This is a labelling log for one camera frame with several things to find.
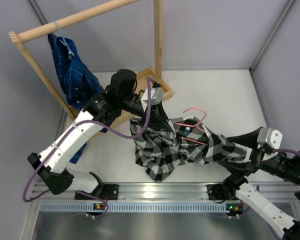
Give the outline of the blue plaid shirt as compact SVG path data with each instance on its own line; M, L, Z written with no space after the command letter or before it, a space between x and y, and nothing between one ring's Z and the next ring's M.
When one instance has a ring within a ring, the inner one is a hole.
M66 102L80 111L88 100L103 92L98 78L79 57L73 40L51 33L47 36L55 71Z

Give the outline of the wooden clothes rack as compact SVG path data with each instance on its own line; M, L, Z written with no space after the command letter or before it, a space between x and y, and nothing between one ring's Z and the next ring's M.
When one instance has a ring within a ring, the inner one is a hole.
M91 18L100 16L102 14L108 13L110 11L122 8L129 4L134 3L134 0L110 0L108 2L102 3L100 5L91 7L89 9L80 11L78 13L69 15L67 17L61 18L56 21L56 23L46 23L42 26L35 27L33 29L24 31L22 33L16 33L15 31L10 31L9 37L11 41L16 45L18 50L24 56L26 61L31 65L33 70L37 73L39 78L45 84L45 86L52 93L54 98L60 104L60 106L65 111L65 114L74 120L79 111L74 107L68 105L50 79L47 77L46 73L40 67L38 62L35 60L31 52L25 46L25 43L38 39L40 37L46 36L48 34L54 33L59 29L64 29L75 24L87 21ZM163 50L163 1L154 0L153 1L153 20L154 20L154 67L148 67L137 73L138 89L146 85L146 77L153 77L156 81L161 84L163 89L163 100L167 100L173 96L173 91L162 79L162 50Z

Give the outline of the black white checkered shirt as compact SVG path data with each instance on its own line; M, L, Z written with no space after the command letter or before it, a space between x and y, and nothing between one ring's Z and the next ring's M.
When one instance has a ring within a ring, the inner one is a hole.
M147 127L133 140L135 163L144 167L153 181L165 180L177 167L187 163L206 165L218 161L242 163L245 160L246 149L228 141L222 134L215 134L204 124L200 127L205 133L192 128L187 137L206 145L185 140L185 128L174 123L184 123L187 119L198 121L194 116L168 119L169 130Z

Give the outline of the blue zip tie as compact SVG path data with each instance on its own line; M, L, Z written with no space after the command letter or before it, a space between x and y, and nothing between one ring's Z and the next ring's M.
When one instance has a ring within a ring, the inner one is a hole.
M58 24L55 20L53 20L53 23L56 25L56 27L57 27L57 29L58 29L58 31L59 31L59 33L60 33L60 36L61 36L61 38L62 38L62 39L60 39L60 42L67 48L69 58L71 59L72 56L74 56L74 53L73 53L72 50L70 49L70 47L69 47L69 45L68 45L68 43L67 43L67 41L66 41L66 39L65 39L65 37L64 37L64 35L63 35L63 32L62 32L62 30L61 30L59 24Z

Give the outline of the pink wire hanger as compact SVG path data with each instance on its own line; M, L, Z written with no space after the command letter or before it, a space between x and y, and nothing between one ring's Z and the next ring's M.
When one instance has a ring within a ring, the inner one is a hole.
M203 120L207 117L207 112L199 107L189 107L185 109L183 113L186 113L189 110L198 110L203 113L203 117L198 121L195 121L194 119L186 119L184 122L175 122L174 125L184 127L185 140L192 143L196 143L198 145L206 145L205 142L190 138L188 137L188 135L191 133L191 129L197 129L200 132L205 133L205 130L201 127L201 124L203 123Z

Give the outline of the aluminium mounting rail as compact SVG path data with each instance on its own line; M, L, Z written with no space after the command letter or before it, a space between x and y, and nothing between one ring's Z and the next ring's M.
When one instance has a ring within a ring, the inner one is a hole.
M294 193L299 187L287 182L253 182L253 188L271 201L295 201ZM208 200L213 188L219 188L212 182L123 182L107 186L101 192L108 200L118 201L203 201Z

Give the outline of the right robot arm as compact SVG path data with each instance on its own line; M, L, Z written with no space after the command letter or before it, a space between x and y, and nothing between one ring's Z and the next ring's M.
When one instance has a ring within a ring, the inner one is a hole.
M230 172L221 185L223 194L246 203L280 239L300 240L300 220L275 205L293 198L300 204L300 150L282 148L283 134L270 127L228 140L251 153L245 163L221 163Z

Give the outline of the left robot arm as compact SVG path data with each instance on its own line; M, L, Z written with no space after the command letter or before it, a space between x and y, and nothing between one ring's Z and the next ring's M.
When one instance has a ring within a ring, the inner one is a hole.
M103 129L124 139L136 139L147 129L152 108L160 105L163 99L161 85L150 76L146 78L147 88L143 95L134 91L137 87L137 75L132 70L120 69L111 77L107 91L91 97L79 112L72 125L48 148L40 153L31 153L28 162L54 195L66 190L86 193L91 199L103 195L103 183L93 172L84 173L67 169L73 156ZM144 120L138 133L124 135L111 124L120 117L122 111L139 116Z

